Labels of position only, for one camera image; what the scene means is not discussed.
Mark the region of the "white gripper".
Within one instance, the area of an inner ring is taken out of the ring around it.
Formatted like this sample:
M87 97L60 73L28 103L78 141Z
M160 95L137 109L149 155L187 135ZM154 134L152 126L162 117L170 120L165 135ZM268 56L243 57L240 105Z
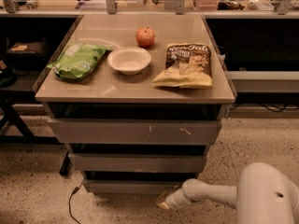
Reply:
M199 199L186 187L172 189L168 192L163 192L155 201L155 204L164 209L179 209L198 203Z

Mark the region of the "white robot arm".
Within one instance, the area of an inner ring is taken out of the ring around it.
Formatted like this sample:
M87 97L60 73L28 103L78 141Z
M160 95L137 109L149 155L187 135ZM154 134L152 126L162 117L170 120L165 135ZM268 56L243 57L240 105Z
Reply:
M241 172L235 186L188 179L163 192L156 204L166 210L210 200L236 210L236 224L299 224L299 188L277 168L255 162Z

